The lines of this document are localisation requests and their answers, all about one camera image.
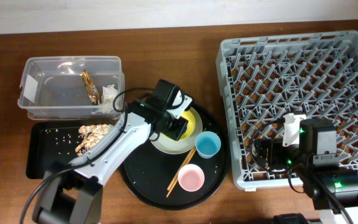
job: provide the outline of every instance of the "yellow bowl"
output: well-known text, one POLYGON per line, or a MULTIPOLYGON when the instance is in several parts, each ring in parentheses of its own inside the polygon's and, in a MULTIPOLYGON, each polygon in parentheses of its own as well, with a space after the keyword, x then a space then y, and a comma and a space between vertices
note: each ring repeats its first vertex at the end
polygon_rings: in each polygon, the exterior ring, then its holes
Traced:
POLYGON ((182 118, 185 118, 187 122, 186 131, 180 137, 180 140, 186 139, 188 136, 193 134, 194 129, 196 128, 196 118, 194 117, 193 113, 190 110, 185 111, 181 114, 182 118))

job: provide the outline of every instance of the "clear plastic container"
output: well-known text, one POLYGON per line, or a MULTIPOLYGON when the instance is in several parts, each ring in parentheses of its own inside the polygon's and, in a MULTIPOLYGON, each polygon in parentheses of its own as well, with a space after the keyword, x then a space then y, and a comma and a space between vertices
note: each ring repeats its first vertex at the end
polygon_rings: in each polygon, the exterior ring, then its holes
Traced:
POLYGON ((119 57, 34 57, 25 64, 17 104, 28 110, 30 119, 118 118, 117 111, 101 113, 101 105, 92 105, 82 81, 83 70, 88 71, 100 95, 108 85, 124 91, 119 57))

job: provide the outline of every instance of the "wooden table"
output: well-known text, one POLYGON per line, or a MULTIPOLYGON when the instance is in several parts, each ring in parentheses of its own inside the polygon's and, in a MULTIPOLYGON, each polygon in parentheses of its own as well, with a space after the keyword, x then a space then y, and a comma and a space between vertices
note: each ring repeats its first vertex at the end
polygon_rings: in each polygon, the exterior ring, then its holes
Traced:
MULTIPOLYGON (((0 35, 0 223, 17 223, 40 180, 25 176, 30 130, 35 124, 17 106, 25 61, 60 55, 117 55, 126 88, 154 87, 164 78, 179 85, 226 127, 215 58, 223 39, 264 35, 358 30, 358 21, 251 24, 174 29, 103 30, 0 35)), ((128 94, 127 100, 137 96, 128 94)), ((30 214, 27 212, 27 223, 30 214)), ((137 200, 116 172, 104 189, 103 223, 255 223, 283 213, 317 219, 311 200, 289 187, 245 193, 231 171, 221 188, 197 207, 178 212, 137 200)))

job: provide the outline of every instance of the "white plate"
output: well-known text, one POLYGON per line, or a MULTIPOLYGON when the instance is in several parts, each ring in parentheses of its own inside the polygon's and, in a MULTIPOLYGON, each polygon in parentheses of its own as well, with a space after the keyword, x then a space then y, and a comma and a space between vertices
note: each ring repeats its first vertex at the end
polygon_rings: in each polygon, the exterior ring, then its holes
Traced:
MULTIPOLYGON (((160 134, 160 137, 156 141, 152 141, 152 144, 160 151, 167 154, 181 154, 189 151, 196 145, 196 138, 199 133, 203 132, 203 122, 200 115, 194 108, 190 108, 190 112, 196 119, 196 127, 193 133, 186 139, 179 141, 172 140, 164 134, 160 134)), ((150 139, 155 139, 157 134, 151 135, 150 139)))

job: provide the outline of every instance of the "black baking tray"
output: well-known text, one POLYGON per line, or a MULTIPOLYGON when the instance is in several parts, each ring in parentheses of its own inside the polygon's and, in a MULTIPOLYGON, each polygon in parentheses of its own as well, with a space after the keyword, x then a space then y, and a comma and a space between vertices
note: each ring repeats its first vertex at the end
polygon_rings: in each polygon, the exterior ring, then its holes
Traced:
POLYGON ((222 184, 230 165, 230 147, 227 134, 215 119, 202 107, 192 107, 200 114, 203 129, 215 132, 222 141, 219 152, 210 159, 203 159, 195 152, 190 164, 200 166, 205 174, 203 186, 196 192, 187 192, 176 184, 168 198, 167 187, 188 152, 166 154, 156 149, 150 141, 139 146, 121 164, 119 170, 129 190, 141 201, 165 210, 182 210, 204 202, 222 184))
POLYGON ((53 162, 67 164, 77 157, 75 148, 82 142, 78 129, 82 125, 92 124, 113 124, 113 120, 101 118, 35 124, 31 129, 26 176, 30 179, 42 179, 53 162))

